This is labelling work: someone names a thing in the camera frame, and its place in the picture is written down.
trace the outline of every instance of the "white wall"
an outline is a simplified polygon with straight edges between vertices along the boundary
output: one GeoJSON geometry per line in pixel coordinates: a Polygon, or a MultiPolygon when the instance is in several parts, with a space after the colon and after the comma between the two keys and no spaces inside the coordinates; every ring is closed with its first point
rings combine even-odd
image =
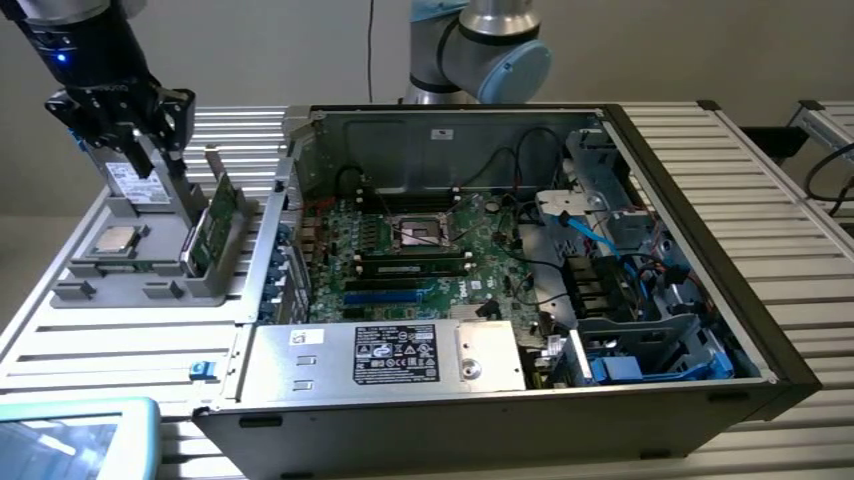
{"type": "MultiPolygon", "coordinates": [[[[369,0],[148,0],[132,25],[164,85],[200,105],[367,101],[369,0]]],[[[798,98],[854,99],[850,0],[537,0],[555,51],[538,100],[713,98],[782,122],[798,98]]],[[[377,0],[374,83],[407,79],[409,1],[377,0]]],[[[80,212],[100,186],[42,108],[56,84],[0,23],[0,213],[80,212]]]]}

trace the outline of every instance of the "circuit board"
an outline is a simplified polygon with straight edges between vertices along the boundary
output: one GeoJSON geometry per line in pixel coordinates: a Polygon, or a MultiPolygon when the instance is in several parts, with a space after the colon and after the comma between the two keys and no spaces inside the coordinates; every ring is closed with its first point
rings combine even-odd
{"type": "Polygon", "coordinates": [[[204,275],[208,268],[216,266],[226,250],[231,221],[238,210],[236,191],[223,174],[211,199],[182,251],[182,263],[194,277],[204,275]]]}
{"type": "MultiPolygon", "coordinates": [[[[477,318],[475,310],[495,300],[501,311],[498,316],[511,320],[519,344],[541,346],[542,337],[530,333],[538,320],[538,310],[535,306],[523,304],[534,301],[534,294],[519,288],[517,299],[511,293],[529,274],[527,265],[510,258],[493,241],[499,227],[510,232],[511,222],[506,218],[502,220],[502,214],[485,213],[486,202],[487,199],[475,194],[465,197],[449,213],[438,212],[447,223],[446,239],[453,240],[447,245],[441,245],[443,242],[435,241],[435,237],[430,237],[434,238],[430,243],[427,237],[422,237],[425,240],[418,243],[411,233],[402,234],[407,230],[393,227],[395,223],[389,221],[387,215],[363,214],[347,201],[338,202],[326,210],[307,211],[301,241],[313,285],[310,322],[477,318]],[[347,284],[353,285],[359,280],[354,257],[369,252],[383,258],[394,255],[406,257],[413,255],[413,251],[426,255],[470,252],[466,261],[471,268],[461,276],[418,278],[418,288],[405,303],[395,303],[395,297],[383,292],[386,300],[391,299],[390,303],[374,303],[369,297],[365,304],[349,305],[347,295],[351,292],[347,284]]],[[[437,217],[418,214],[409,218],[411,222],[426,222],[426,218],[437,217]]]]}

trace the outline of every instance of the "warning label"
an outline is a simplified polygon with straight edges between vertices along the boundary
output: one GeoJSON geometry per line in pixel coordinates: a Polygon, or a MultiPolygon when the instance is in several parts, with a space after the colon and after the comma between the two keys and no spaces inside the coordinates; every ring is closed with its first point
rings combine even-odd
{"type": "Polygon", "coordinates": [[[130,163],[104,163],[124,198],[135,205],[151,203],[170,203],[170,197],[160,183],[158,172],[151,172],[148,178],[142,179],[130,163]]]}
{"type": "Polygon", "coordinates": [[[357,327],[353,379],[359,385],[439,381],[433,325],[357,327]]]}

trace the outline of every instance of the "robotic arm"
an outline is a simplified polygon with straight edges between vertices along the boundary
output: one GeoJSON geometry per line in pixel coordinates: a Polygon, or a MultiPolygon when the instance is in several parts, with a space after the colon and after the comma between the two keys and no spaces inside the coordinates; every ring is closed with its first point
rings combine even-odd
{"type": "Polygon", "coordinates": [[[180,178],[192,136],[195,94],[163,88],[148,71],[128,18],[144,0],[0,0],[63,89],[48,111],[95,148],[123,154],[146,179],[152,159],[140,136],[180,178]]]}
{"type": "Polygon", "coordinates": [[[533,0],[414,0],[405,103],[525,103],[542,86],[551,52],[537,37],[533,0]]]}

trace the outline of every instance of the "tablet screen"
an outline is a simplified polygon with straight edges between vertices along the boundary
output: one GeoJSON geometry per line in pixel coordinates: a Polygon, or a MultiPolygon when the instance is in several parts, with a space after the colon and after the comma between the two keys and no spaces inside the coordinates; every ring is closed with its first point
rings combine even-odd
{"type": "Polygon", "coordinates": [[[0,477],[95,480],[122,415],[0,422],[0,477]]]}

